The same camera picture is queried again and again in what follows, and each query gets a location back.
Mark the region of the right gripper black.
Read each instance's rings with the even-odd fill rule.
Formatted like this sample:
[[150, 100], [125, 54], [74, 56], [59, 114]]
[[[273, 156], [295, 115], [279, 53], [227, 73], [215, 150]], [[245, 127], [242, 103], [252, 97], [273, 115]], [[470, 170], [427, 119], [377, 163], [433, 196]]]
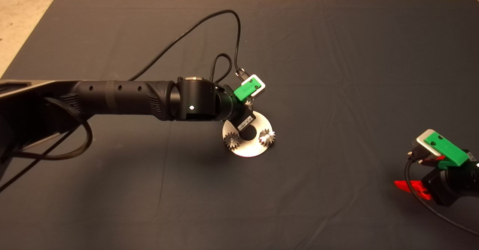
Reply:
[[[423, 166], [438, 166], [445, 156], [420, 159]], [[440, 206], [450, 207], [461, 197], [479, 197], [478, 164], [463, 164], [446, 170], [433, 169], [420, 180], [395, 180], [394, 185], [404, 192], [413, 194], [425, 201], [434, 200]]]

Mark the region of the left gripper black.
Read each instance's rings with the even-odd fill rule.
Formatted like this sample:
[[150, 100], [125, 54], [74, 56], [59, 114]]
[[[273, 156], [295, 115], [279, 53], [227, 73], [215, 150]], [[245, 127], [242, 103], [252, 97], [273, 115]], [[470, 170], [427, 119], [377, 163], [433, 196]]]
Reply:
[[215, 120], [229, 121], [238, 132], [242, 132], [256, 120], [256, 116], [230, 86], [216, 85]]

